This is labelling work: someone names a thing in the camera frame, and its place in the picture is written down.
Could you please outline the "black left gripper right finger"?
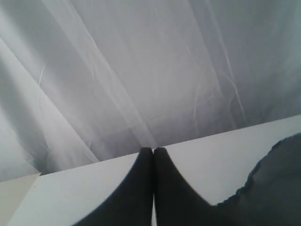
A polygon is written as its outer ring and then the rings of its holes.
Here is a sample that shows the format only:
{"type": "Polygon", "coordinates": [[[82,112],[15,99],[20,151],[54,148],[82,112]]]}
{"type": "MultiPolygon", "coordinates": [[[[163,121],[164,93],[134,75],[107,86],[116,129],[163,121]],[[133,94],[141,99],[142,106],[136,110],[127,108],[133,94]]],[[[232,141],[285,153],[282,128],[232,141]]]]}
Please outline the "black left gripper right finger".
{"type": "Polygon", "coordinates": [[[226,225],[226,219],[186,182],[165,148],[157,148],[153,154],[158,226],[226,225]]]}

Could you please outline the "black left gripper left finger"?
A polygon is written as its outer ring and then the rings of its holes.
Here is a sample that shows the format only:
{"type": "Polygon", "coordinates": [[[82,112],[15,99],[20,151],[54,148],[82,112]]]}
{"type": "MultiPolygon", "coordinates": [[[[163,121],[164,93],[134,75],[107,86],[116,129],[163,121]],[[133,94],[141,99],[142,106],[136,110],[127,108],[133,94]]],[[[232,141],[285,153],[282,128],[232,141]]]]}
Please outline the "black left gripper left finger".
{"type": "Polygon", "coordinates": [[[128,174],[76,226],[150,226],[153,207],[153,152],[143,147],[128,174]]]}

